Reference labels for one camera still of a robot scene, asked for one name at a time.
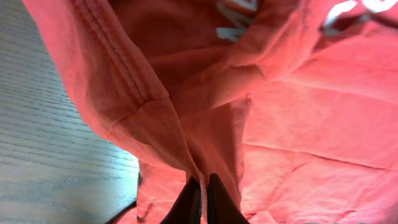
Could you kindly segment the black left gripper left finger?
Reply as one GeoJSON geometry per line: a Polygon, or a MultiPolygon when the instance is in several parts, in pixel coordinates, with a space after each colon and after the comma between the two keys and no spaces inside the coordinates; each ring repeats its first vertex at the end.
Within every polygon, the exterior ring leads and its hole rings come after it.
{"type": "Polygon", "coordinates": [[[160,224],[200,224],[201,188],[191,177],[160,224]]]}

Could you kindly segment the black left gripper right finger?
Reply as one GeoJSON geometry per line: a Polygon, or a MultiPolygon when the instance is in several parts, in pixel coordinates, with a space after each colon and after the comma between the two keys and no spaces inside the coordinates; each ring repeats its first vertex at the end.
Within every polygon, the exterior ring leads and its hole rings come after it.
{"type": "Polygon", "coordinates": [[[208,224],[249,224],[216,173],[210,175],[206,191],[208,224]]]}

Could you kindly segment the orange red t-shirt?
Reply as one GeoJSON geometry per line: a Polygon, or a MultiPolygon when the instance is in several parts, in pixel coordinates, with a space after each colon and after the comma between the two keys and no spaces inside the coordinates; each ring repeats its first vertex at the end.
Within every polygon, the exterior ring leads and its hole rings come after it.
{"type": "Polygon", "coordinates": [[[216,173],[249,223],[397,222],[396,1],[26,1],[68,96],[139,161],[117,223],[216,173]]]}

